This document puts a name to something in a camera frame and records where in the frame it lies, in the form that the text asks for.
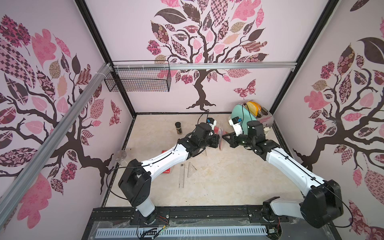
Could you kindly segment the red ruler set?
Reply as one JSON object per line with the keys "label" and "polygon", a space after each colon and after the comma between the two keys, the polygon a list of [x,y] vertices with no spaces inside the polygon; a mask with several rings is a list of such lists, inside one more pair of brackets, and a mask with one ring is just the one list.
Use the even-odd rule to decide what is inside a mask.
{"label": "red ruler set", "polygon": [[162,172],[161,174],[169,174],[171,172],[171,160],[172,160],[172,156],[173,156],[173,153],[174,153],[174,150],[171,150],[169,152],[169,154],[167,155],[167,157],[161,161],[162,163]]}
{"label": "red ruler set", "polygon": [[219,147],[219,150],[221,151],[223,146],[222,136],[225,133],[225,131],[221,127],[216,127],[215,133],[219,136],[218,147]]}
{"label": "red ruler set", "polygon": [[228,132],[226,132],[223,128],[220,128],[220,130],[221,130],[221,134],[222,135],[226,135]]}

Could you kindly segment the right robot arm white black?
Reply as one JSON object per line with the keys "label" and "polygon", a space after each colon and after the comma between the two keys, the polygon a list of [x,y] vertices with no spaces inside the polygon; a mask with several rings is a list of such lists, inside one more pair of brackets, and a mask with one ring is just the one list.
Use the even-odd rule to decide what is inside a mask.
{"label": "right robot arm white black", "polygon": [[264,201],[262,213],[266,221],[272,221],[278,216],[287,216],[304,219],[309,225],[319,229],[331,225],[332,221],[343,215],[345,203],[337,182],[326,181],[315,175],[289,156],[275,141],[268,140],[264,126],[259,121],[247,122],[245,131],[242,123],[238,117],[229,120],[234,131],[223,135],[222,138],[230,147],[243,146],[275,166],[303,195],[301,200],[273,197]]}

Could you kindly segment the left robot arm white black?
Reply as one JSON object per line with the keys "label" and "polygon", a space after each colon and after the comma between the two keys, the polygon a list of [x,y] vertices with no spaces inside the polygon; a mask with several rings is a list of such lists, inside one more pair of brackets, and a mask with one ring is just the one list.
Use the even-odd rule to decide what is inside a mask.
{"label": "left robot arm white black", "polygon": [[146,224],[156,220],[157,210],[150,199],[152,182],[165,170],[196,157],[207,147],[217,148],[220,136],[214,132],[217,121],[208,118],[195,129],[179,139],[174,147],[147,161],[134,159],[124,167],[118,187],[128,201],[139,212],[139,219]]}

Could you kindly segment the black lid spice jar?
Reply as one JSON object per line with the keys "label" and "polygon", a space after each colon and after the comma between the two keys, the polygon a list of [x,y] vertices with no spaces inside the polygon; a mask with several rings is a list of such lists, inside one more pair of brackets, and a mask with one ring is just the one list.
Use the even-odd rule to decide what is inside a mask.
{"label": "black lid spice jar", "polygon": [[183,133],[181,123],[180,122],[176,122],[175,123],[175,127],[176,127],[177,134],[181,135]]}

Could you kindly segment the mint green toaster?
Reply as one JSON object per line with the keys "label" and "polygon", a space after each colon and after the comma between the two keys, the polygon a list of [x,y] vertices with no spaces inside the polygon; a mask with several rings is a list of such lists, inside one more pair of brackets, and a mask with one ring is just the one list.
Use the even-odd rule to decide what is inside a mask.
{"label": "mint green toaster", "polygon": [[238,104],[234,107],[229,120],[234,118],[234,117],[241,118],[242,119],[243,134],[245,134],[245,135],[248,134],[247,122],[259,121],[260,123],[263,124],[264,133],[266,134],[272,128],[272,125],[274,123],[274,117],[267,109],[265,109],[262,106],[261,106],[261,108],[262,108],[261,109],[262,116],[260,118],[256,118],[247,110],[246,103]]}

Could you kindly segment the yellow toast slice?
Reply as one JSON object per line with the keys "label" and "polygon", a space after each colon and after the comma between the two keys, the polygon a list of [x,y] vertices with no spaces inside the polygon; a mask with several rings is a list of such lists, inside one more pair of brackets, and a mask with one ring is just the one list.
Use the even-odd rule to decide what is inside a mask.
{"label": "yellow toast slice", "polygon": [[258,103],[252,101],[246,102],[246,108],[256,118],[260,118],[262,116],[262,108]]}

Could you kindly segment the clear plastic cup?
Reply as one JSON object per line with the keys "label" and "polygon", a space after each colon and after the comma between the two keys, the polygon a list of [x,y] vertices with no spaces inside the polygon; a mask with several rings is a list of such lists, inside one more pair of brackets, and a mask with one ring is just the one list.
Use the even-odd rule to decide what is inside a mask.
{"label": "clear plastic cup", "polygon": [[127,152],[125,150],[120,150],[114,154],[116,163],[120,166],[123,166],[125,164],[125,159],[127,157]]}

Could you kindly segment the aluminium rail back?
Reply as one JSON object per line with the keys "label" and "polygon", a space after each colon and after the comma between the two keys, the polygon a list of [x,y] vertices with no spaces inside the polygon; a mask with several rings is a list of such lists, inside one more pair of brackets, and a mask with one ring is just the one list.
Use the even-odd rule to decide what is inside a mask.
{"label": "aluminium rail back", "polygon": [[144,62],[114,62],[115,70],[229,70],[229,69],[295,69],[295,62],[258,62],[258,63],[197,63],[197,64],[144,64]]}

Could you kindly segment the aluminium rail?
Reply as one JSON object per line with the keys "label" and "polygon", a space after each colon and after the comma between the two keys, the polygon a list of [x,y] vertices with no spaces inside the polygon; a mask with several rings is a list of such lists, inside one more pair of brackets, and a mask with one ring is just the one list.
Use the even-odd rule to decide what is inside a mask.
{"label": "aluminium rail", "polygon": [[69,111],[54,128],[46,141],[43,142],[32,160],[27,163],[19,176],[12,182],[8,190],[1,198],[1,227],[4,226],[13,210],[17,207],[20,200],[27,192],[33,181],[38,177],[44,165],[57,149],[65,134],[70,129],[77,117],[80,115],[86,103],[94,94],[96,89],[105,79],[106,75],[113,70],[111,63],[103,64],[95,73],[91,82],[87,85],[84,92],[77,98]]}
{"label": "aluminium rail", "polygon": [[295,69],[295,62],[258,62],[258,63],[197,63],[197,64],[144,64],[144,62],[114,62],[115,70],[229,70],[229,69]]}

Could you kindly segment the aluminium rail left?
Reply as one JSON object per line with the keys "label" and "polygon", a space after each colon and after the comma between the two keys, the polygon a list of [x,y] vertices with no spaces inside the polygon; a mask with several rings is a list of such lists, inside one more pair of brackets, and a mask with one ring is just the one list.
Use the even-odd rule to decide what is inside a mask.
{"label": "aluminium rail left", "polygon": [[69,111],[54,128],[46,141],[43,142],[32,160],[27,163],[19,176],[12,182],[8,190],[1,198],[1,227],[4,226],[13,210],[17,207],[20,200],[27,192],[33,181],[38,177],[44,165],[57,149],[65,134],[70,129],[77,117],[80,115],[86,103],[94,94],[96,89],[105,79],[106,75],[113,70],[111,63],[103,64],[95,73],[91,82],[87,85],[84,92],[77,98]]}

